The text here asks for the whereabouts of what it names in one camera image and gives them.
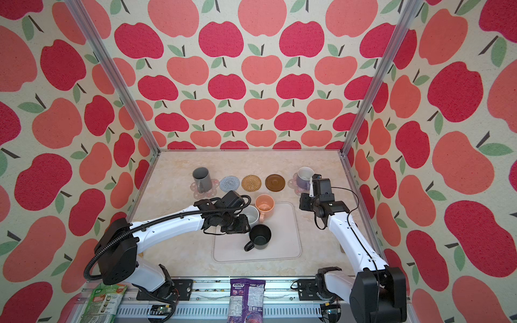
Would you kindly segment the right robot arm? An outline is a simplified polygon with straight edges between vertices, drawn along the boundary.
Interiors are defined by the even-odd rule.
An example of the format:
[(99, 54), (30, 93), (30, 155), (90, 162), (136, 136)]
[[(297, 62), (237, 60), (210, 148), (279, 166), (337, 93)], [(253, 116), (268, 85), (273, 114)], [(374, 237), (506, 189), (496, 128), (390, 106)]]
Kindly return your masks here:
[(355, 272), (351, 278), (338, 267), (319, 269), (315, 277), (316, 294), (322, 300), (346, 301), (356, 322), (405, 322), (407, 288), (402, 270), (389, 266), (371, 247), (356, 226), (351, 210), (335, 199), (328, 178), (315, 174), (310, 185), (310, 192), (300, 196), (300, 209), (313, 212), (316, 222), (323, 221)]

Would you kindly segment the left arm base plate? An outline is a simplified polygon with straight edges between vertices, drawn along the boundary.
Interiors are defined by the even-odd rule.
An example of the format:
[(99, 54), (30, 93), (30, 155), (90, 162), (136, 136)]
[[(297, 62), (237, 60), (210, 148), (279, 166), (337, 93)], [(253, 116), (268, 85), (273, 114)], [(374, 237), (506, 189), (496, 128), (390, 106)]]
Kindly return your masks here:
[(161, 301), (164, 303), (175, 303), (177, 301), (189, 301), (192, 293), (192, 279), (172, 279), (168, 280), (156, 291), (150, 294), (141, 289), (137, 293), (139, 301)]

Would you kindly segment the round brown wooden coaster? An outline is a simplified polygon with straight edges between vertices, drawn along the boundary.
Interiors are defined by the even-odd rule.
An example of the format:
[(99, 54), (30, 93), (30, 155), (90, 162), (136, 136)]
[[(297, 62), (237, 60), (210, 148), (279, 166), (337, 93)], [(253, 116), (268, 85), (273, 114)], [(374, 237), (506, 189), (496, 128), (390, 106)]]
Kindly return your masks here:
[(285, 179), (279, 174), (271, 174), (266, 178), (265, 186), (271, 192), (280, 192), (285, 188)]

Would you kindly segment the round grey felt coaster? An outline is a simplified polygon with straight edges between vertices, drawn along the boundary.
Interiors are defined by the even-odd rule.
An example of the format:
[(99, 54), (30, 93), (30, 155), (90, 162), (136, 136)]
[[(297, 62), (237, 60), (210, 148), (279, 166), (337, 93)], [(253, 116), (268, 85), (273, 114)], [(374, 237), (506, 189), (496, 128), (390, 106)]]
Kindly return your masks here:
[(226, 176), (219, 182), (223, 192), (237, 191), (240, 187), (240, 180), (236, 176)]

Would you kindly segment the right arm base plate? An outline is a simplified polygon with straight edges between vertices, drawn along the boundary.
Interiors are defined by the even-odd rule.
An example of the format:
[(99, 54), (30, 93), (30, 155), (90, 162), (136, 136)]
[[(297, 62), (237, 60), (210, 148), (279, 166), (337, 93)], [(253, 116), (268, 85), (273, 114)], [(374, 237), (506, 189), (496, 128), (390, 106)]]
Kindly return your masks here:
[(316, 279), (298, 279), (292, 284), (292, 288), (298, 293), (300, 301), (322, 301)]

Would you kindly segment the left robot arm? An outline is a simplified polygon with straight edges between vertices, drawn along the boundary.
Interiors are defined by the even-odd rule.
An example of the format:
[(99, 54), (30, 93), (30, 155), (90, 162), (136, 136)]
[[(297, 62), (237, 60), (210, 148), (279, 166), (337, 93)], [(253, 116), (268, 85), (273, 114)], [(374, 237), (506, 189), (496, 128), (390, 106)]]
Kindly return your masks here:
[(182, 211), (145, 222), (118, 219), (95, 246), (83, 276), (105, 285), (129, 283), (154, 297), (166, 297), (175, 290), (170, 274), (165, 266), (147, 262), (141, 253), (182, 234), (207, 234), (212, 227), (218, 227), (222, 235), (247, 234), (250, 224), (243, 211), (251, 201), (248, 195), (230, 191), (222, 198), (202, 199)]

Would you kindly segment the grey mug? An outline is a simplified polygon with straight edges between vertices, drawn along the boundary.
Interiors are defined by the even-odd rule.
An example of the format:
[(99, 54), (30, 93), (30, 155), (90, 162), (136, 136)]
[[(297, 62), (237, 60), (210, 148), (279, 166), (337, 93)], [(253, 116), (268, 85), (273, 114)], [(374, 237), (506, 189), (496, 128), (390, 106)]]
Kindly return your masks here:
[(205, 167), (196, 168), (192, 173), (199, 193), (207, 192), (212, 188), (209, 170)]

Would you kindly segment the pink flower silicone coaster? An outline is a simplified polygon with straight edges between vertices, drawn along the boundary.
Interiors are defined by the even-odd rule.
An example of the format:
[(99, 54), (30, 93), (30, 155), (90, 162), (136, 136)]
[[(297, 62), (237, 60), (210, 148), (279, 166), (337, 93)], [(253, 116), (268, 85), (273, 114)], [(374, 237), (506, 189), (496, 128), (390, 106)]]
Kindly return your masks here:
[(216, 197), (217, 194), (218, 194), (219, 180), (213, 179), (211, 181), (211, 183), (212, 183), (212, 188), (209, 191), (203, 192), (203, 193), (199, 193), (198, 189), (197, 189), (197, 186), (196, 186), (196, 183), (193, 182), (190, 185), (190, 189), (193, 191), (194, 199), (195, 200), (200, 200), (200, 199), (211, 199), (211, 198)]

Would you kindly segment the round woven rattan coaster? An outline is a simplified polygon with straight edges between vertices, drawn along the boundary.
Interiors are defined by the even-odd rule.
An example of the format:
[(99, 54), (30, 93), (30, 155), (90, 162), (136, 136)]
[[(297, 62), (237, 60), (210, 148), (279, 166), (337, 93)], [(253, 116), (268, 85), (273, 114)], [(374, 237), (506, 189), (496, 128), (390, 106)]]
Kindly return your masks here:
[(257, 175), (251, 174), (242, 179), (241, 186), (246, 192), (256, 192), (261, 188), (262, 181)]

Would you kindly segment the white lilac handled mug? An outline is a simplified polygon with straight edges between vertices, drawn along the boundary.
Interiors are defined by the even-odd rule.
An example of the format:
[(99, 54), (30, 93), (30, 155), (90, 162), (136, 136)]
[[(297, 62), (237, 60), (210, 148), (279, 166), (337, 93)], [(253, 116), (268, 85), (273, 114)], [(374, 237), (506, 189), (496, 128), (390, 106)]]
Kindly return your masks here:
[(307, 166), (301, 167), (296, 174), (296, 184), (303, 191), (309, 191), (311, 188), (311, 180), (315, 171)]

